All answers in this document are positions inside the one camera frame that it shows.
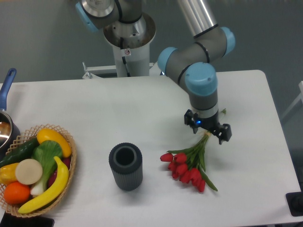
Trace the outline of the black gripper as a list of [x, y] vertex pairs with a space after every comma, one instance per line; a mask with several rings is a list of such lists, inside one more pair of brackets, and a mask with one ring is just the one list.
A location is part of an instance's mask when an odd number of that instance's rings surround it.
[[218, 111], [211, 117], [201, 118], [198, 113], [192, 112], [190, 109], [184, 114], [184, 124], [188, 125], [193, 133], [196, 134], [198, 128], [203, 128], [210, 131], [219, 140], [219, 144], [228, 142], [232, 136], [231, 126], [229, 124], [220, 124], [218, 118]]

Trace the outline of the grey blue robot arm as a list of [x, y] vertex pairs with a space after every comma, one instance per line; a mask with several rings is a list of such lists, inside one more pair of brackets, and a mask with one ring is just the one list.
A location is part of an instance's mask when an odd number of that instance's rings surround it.
[[[230, 125], [219, 122], [218, 80], [212, 62], [234, 49], [234, 34], [217, 24], [206, 0], [179, 0], [177, 4], [194, 43], [184, 50], [164, 49], [158, 67], [189, 96], [191, 109], [185, 113], [185, 124], [193, 131], [208, 130], [220, 142], [229, 141]], [[113, 48], [118, 77], [149, 75], [150, 43], [156, 27], [142, 11], [140, 0], [80, 0], [75, 8], [90, 31], [103, 31]]]

